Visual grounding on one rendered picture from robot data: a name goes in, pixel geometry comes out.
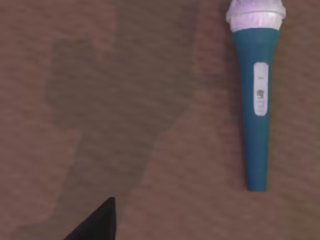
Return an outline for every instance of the blue handle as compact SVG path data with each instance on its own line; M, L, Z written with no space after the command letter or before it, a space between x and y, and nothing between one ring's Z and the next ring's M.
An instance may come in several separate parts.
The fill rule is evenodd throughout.
M246 181L251 192L267 190L271 67L278 37L279 31L272 28L233 33L241 73Z

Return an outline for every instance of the black object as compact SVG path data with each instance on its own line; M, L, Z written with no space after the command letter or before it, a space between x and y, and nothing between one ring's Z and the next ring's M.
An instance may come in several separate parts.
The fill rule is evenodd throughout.
M64 240L115 240L116 199L110 197Z

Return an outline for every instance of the teal microphone body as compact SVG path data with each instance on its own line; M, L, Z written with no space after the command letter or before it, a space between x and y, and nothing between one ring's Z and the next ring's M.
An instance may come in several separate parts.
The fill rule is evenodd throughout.
M240 67L245 176L267 190L272 61L285 9L280 0L234 0L227 14Z

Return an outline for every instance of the brown floor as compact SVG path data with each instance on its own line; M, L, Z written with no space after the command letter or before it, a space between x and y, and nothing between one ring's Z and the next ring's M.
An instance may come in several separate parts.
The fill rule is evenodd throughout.
M267 193L244 186L229 1L164 2L0 3L1 240L63 239L109 196L119 240L319 239L320 1L283 0Z

